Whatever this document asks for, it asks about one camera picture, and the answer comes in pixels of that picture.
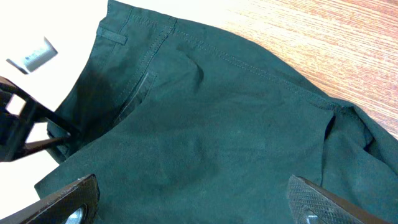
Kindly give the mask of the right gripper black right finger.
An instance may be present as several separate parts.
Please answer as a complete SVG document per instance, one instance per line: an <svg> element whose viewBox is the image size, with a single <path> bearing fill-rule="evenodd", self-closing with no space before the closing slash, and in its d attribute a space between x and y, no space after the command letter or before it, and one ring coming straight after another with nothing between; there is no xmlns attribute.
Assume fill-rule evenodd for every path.
<svg viewBox="0 0 398 224"><path fill-rule="evenodd" d="M387 223L392 220L392 176L291 175L287 200L295 223Z"/></svg>

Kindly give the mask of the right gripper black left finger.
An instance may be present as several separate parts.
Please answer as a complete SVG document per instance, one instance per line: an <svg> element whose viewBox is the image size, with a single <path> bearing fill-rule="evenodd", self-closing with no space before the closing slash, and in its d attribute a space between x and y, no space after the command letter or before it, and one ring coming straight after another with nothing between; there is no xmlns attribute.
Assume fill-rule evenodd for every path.
<svg viewBox="0 0 398 224"><path fill-rule="evenodd" d="M1 224L93 223L99 200L96 176L90 174L1 219Z"/></svg>

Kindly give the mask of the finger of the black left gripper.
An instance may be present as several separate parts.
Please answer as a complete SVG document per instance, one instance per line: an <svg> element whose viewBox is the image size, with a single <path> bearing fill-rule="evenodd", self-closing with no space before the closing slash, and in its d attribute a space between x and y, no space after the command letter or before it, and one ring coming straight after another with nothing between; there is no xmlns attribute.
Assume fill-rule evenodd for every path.
<svg viewBox="0 0 398 224"><path fill-rule="evenodd" d="M13 96L25 101L19 114L6 109ZM26 140L37 123L52 122L64 130L63 136L29 142ZM69 143L79 137L79 130L50 111L23 89L7 78L1 77L1 161L12 162L51 147Z"/></svg>

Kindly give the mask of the black shorts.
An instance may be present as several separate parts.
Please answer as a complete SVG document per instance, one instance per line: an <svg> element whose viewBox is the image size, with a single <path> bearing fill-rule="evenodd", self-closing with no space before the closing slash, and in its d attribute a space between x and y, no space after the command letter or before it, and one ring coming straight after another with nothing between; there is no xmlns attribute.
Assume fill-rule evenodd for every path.
<svg viewBox="0 0 398 224"><path fill-rule="evenodd" d="M94 174L96 223L292 223L292 175L397 222L397 140L215 27L110 1L56 113L80 137L35 189Z"/></svg>

